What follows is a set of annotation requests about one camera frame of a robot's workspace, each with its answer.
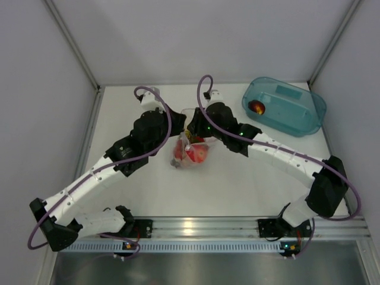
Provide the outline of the clear zip top bag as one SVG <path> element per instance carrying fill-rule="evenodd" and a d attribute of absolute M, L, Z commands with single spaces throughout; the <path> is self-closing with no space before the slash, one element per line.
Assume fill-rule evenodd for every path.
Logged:
<path fill-rule="evenodd" d="M 188 125 L 195 109 L 183 109 L 181 114 L 186 116 L 184 130 L 178 135 L 172 150 L 170 164 L 176 169 L 189 168 L 205 162 L 210 151 L 216 145 L 215 138 L 201 138 L 191 134 Z"/>

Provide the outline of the dark red fake peach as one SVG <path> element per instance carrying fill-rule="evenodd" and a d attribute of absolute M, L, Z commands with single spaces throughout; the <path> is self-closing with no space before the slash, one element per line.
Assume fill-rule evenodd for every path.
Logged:
<path fill-rule="evenodd" d="M 251 100 L 249 103 L 248 103 L 248 108 L 249 110 L 251 110 L 252 112 L 258 114 L 258 115 L 263 115 L 265 113 L 265 105 L 258 101 L 258 100 Z"/>

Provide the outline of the red yellow fake cherry bunch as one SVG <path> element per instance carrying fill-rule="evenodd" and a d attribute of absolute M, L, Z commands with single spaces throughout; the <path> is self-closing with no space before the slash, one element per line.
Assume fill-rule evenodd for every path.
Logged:
<path fill-rule="evenodd" d="M 199 144 L 199 143 L 204 143 L 205 139 L 203 139 L 199 136 L 196 136 L 196 135 L 192 135 L 191 132 L 188 129 L 186 129 L 185 130 L 185 141 L 187 144 Z"/>

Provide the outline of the teal transparent plastic bin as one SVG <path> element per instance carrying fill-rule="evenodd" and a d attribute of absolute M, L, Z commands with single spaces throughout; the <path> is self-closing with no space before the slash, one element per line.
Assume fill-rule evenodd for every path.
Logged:
<path fill-rule="evenodd" d="M 249 110 L 251 100 L 265 105 L 263 115 Z M 250 83 L 242 97 L 242 107 L 252 120 L 294 137 L 316 133 L 327 112 L 320 95 L 270 77 L 258 77 Z"/>

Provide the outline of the fake purple grape bunch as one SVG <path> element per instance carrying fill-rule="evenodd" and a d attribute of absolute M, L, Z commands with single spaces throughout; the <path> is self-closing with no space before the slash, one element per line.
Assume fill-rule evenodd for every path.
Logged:
<path fill-rule="evenodd" d="M 177 161 L 176 159 L 171 159 L 170 165 L 175 167 L 175 168 L 180 168 L 182 167 L 181 162 Z"/>

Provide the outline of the aluminium mounting rail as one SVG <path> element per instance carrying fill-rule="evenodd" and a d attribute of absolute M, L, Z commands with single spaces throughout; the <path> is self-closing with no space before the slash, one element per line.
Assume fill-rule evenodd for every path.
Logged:
<path fill-rule="evenodd" d="M 279 228 L 269 217 L 138 217 L 130 237 L 143 239 L 174 238 L 253 238 L 315 237 L 323 240 L 367 239 L 371 236 L 365 219 L 347 221 L 315 218 L 295 229 Z"/>

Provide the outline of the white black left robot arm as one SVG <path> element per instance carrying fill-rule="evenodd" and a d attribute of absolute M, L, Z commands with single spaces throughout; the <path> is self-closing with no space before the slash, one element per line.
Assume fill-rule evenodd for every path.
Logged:
<path fill-rule="evenodd" d="M 183 113 L 173 110 L 144 112 L 129 135 L 115 142 L 69 187 L 48 199 L 34 199 L 30 209 L 51 250 L 62 251 L 76 240 L 92 235 L 130 237 L 135 219 L 126 207 L 119 205 L 92 214 L 83 214 L 81 210 L 91 198 L 145 166 L 168 138 L 184 130 L 185 121 Z"/>

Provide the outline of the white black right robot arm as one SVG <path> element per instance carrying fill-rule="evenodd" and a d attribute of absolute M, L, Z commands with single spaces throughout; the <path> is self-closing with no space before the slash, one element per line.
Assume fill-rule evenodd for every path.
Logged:
<path fill-rule="evenodd" d="M 266 162 L 290 175 L 309 192 L 286 204 L 270 220 L 269 232 L 276 238 L 292 235 L 316 216 L 330 219 L 349 189 L 343 162 L 336 156 L 314 158 L 272 140 L 259 128 L 239 123 L 222 102 L 196 107 L 188 130 L 200 138 L 215 138 L 231 152 Z"/>

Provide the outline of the red fake apple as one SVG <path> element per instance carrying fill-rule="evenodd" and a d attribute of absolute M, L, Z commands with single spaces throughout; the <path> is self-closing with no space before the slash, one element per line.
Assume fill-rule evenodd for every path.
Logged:
<path fill-rule="evenodd" d="M 178 140 L 173 150 L 173 158 L 181 162 L 182 167 L 195 166 L 205 162 L 209 146 L 206 143 L 187 144 Z"/>

